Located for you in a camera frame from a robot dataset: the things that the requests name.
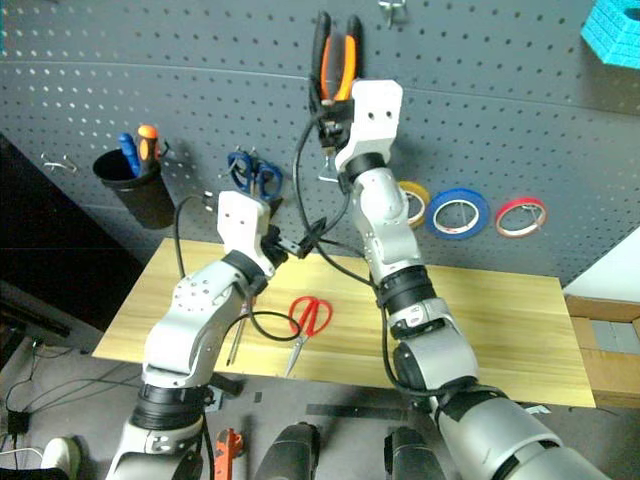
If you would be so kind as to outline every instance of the orange-handled pliers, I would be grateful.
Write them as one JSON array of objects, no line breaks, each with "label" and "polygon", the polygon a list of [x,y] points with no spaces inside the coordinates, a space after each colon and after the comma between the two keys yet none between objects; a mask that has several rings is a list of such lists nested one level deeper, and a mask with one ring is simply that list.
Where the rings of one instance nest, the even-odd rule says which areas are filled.
[{"label": "orange-handled pliers", "polygon": [[316,82],[317,95],[320,100],[345,101],[351,97],[351,84],[362,76],[361,58],[362,24],[356,15],[349,17],[344,37],[342,52],[343,65],[340,86],[331,98],[329,93],[329,56],[331,55],[331,17],[327,12],[320,12],[313,39],[311,74]]}]

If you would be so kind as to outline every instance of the white sneaker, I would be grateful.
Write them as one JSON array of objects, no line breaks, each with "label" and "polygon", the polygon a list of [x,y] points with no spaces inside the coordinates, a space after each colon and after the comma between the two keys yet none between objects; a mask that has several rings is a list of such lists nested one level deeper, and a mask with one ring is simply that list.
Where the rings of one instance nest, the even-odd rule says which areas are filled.
[{"label": "white sneaker", "polygon": [[80,448],[71,438],[53,438],[42,454],[40,468],[59,468],[69,480],[76,480],[80,467]]}]

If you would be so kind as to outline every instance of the red scissors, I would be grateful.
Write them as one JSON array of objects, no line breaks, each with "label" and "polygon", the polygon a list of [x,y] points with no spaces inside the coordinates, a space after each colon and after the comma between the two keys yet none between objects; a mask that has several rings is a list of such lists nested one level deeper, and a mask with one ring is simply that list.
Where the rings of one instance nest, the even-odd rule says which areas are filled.
[{"label": "red scissors", "polygon": [[[284,373],[285,377],[288,377],[291,373],[291,370],[293,370],[293,366],[296,364],[298,356],[300,355],[300,351],[302,350],[302,347],[307,342],[307,340],[327,328],[327,325],[329,325],[331,317],[333,316],[333,308],[331,307],[331,304],[329,302],[327,302],[326,300],[320,300],[316,297],[305,296],[296,298],[289,307],[289,316],[291,318],[294,318],[293,314],[302,302],[308,303],[304,307],[302,315],[299,318],[295,319],[298,322],[298,325],[300,325],[300,329],[302,331],[300,332],[300,336],[296,340],[296,343],[293,346],[293,350],[291,351],[291,355],[289,356],[289,363],[287,364],[287,369]],[[322,325],[316,327],[316,320],[318,319],[318,311],[320,310],[320,307],[325,310],[326,318]],[[291,330],[294,333],[297,332],[297,329],[295,328],[295,325],[293,323],[291,323],[290,326]]]}]

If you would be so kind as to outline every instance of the red tape roll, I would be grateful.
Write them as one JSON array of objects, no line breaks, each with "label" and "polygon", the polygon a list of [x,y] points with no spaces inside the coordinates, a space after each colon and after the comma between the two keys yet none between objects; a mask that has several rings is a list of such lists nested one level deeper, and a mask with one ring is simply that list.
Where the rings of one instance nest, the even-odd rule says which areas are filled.
[{"label": "red tape roll", "polygon": [[[502,219],[504,216],[512,210],[516,208],[526,208],[531,210],[531,219],[533,220],[531,225],[521,228],[519,230],[507,230],[501,225]],[[535,210],[539,210],[540,214],[536,215]],[[515,200],[511,200],[510,202],[505,203],[498,213],[496,213],[496,230],[500,235],[507,238],[522,238],[527,235],[531,235],[540,229],[542,225],[547,221],[547,207],[545,207],[542,200],[536,197],[521,197],[516,198]]]}]

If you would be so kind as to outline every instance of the black cup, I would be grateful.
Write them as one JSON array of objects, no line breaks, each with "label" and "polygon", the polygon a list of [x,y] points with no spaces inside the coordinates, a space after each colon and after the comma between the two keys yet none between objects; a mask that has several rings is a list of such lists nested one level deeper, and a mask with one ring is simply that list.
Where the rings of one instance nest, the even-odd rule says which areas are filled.
[{"label": "black cup", "polygon": [[93,173],[124,203],[144,228],[159,229],[173,224],[175,207],[160,175],[160,163],[134,177],[121,150],[111,150],[93,164]]}]

